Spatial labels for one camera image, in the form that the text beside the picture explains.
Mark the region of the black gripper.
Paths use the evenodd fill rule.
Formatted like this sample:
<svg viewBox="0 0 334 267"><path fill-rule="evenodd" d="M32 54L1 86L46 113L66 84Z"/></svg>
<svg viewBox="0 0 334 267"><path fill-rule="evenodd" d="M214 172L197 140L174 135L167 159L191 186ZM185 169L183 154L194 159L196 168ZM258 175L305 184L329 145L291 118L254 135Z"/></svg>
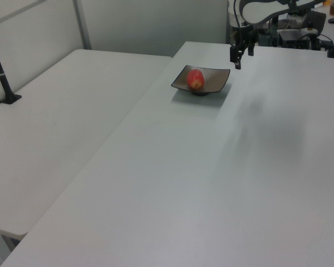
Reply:
<svg viewBox="0 0 334 267"><path fill-rule="evenodd" d="M237 70L241 69L242 51L248 49L248 56L254 56L254 47L258 42L258 33L256 27L247 25L245 27L231 26L230 37L232 38L232 45L230 47L230 61L234 63Z"/></svg>

